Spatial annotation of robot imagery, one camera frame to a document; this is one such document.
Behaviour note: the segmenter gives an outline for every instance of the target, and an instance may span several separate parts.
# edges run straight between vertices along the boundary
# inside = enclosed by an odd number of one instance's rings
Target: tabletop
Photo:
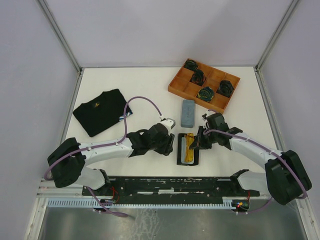
[[[128,101],[135,96],[151,99],[165,117],[174,119],[176,126],[173,152],[169,156],[149,151],[145,155],[130,158],[114,158],[91,164],[90,168],[104,169],[109,176],[179,176],[179,177],[229,177],[241,169],[263,173],[264,170],[245,156],[230,151],[217,143],[212,149],[201,150],[199,165],[177,165],[177,139],[179,133],[197,134],[203,125],[202,115],[206,109],[195,106],[193,128],[180,126],[183,98],[168,92],[168,85],[179,67],[118,67],[85,68],[76,97],[74,109],[102,92],[119,89]],[[266,109],[260,93],[253,67],[217,67],[222,71],[240,77],[240,82],[223,114],[229,127],[237,127],[251,138],[276,148]],[[159,122],[157,110],[143,99],[129,104],[133,114],[127,118],[128,132],[148,129]],[[89,137],[77,119],[72,115],[66,138],[76,137],[80,143],[94,143],[117,139],[124,134],[121,121],[100,134]]]

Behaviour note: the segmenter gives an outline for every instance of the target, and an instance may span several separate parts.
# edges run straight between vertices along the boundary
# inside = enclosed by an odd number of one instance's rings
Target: black t-shirt
[[[103,132],[123,119],[126,100],[119,89],[104,91],[95,99],[82,103],[73,115],[90,137]],[[132,114],[130,107],[126,115]]]

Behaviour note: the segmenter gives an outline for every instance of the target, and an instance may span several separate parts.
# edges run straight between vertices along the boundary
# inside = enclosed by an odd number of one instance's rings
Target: wooden box
[[[178,73],[169,84],[168,91],[184,99],[194,100],[196,104],[204,108],[224,113],[230,99],[237,89],[240,78],[214,67],[205,65],[201,62],[195,62],[197,64],[197,69],[202,70],[204,73],[205,81],[203,85],[199,86],[190,82],[194,71],[184,68],[185,64],[183,64],[183,66],[180,68]],[[234,88],[230,97],[226,97],[217,93],[220,82],[222,80],[229,80]],[[210,102],[206,102],[197,98],[198,92],[205,87],[210,87],[214,91],[214,96]]]

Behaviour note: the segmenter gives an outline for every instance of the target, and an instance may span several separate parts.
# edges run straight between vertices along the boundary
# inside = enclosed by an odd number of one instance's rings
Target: gray wall
[[[0,239],[23,239],[76,71],[34,0],[0,1]]]
[[[300,155],[320,223],[320,1],[304,0],[262,69],[284,143]]]
[[[82,67],[255,65],[292,0],[47,0]]]

